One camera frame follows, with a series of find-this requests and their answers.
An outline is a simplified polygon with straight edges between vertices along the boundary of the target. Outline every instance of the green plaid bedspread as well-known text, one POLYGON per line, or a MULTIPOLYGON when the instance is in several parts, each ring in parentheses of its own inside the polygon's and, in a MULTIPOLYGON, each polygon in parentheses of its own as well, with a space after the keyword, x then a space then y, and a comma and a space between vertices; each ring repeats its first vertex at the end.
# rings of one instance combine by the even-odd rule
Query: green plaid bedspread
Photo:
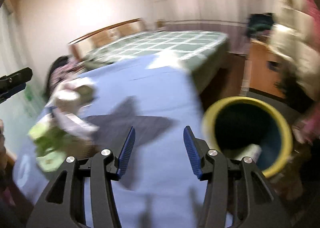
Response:
POLYGON ((181 64, 193 72, 227 40, 227 34, 213 31, 140 32, 88 52, 84 64, 90 70, 123 59, 172 50, 181 64))

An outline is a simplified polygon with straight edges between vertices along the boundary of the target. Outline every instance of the silver screw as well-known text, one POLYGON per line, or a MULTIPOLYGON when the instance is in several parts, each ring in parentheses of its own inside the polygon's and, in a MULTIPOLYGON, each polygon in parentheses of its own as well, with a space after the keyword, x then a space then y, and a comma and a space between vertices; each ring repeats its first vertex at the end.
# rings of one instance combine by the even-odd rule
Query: silver screw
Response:
POLYGON ((244 158, 243 158, 243 161, 244 161, 245 163, 250 164, 250 163, 252 162, 252 158, 244 157, 244 158))
POLYGON ((111 151, 110 151, 110 150, 107 150, 107 149, 101 151, 101 155, 103 155, 103 156, 110 155, 110 153, 111 153, 111 151))
POLYGON ((209 154, 210 156, 216 156, 216 155, 218 155, 218 152, 217 152, 216 150, 209 150, 209 151, 208 151, 208 154, 209 154))
POLYGON ((73 157, 73 156, 67 157, 67 159, 66 159, 66 162, 68 162, 68 163, 72 163, 74 161, 75 161, 75 157, 73 157))

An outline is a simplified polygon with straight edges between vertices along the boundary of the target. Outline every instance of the blue gripper pad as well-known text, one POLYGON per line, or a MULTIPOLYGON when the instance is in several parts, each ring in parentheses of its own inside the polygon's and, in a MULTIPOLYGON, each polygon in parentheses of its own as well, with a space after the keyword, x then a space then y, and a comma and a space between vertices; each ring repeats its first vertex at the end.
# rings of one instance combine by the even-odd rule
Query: blue gripper pad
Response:
POLYGON ((190 126, 186 126, 183 130, 183 141, 188 153, 193 174, 195 174, 198 179, 201 179, 201 156, 196 148, 196 138, 193 135, 190 126))
POLYGON ((125 174, 125 171, 127 170, 127 166, 129 163, 129 159, 130 159, 130 155, 133 149, 135 139, 136 139, 136 131, 133 127, 131 127, 129 134, 127 136, 127 139, 125 140, 119 155, 119 160, 118 160, 119 168, 117 170, 117 175, 119 176, 119 178, 121 178, 125 174))

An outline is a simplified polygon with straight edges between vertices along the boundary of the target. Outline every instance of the wall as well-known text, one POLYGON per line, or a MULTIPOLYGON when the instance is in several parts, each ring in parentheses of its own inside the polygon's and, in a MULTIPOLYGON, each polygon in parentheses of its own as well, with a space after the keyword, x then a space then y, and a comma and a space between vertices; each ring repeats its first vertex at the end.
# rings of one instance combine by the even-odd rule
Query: wall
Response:
POLYGON ((135 18, 151 23, 151 0, 20 0, 20 23, 34 73, 44 86, 51 63, 68 42, 135 18))

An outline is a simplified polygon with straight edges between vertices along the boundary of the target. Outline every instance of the wooden headboard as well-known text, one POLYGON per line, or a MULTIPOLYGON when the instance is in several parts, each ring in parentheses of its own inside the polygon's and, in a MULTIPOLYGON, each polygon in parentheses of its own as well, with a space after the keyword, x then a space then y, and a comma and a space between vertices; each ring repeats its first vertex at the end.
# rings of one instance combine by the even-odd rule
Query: wooden headboard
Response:
POLYGON ((69 50, 73 56, 81 61, 83 56, 95 48, 109 44, 120 37, 138 33, 146 30, 146 24, 143 19, 134 19, 117 23, 94 32, 88 33, 71 41, 69 50))

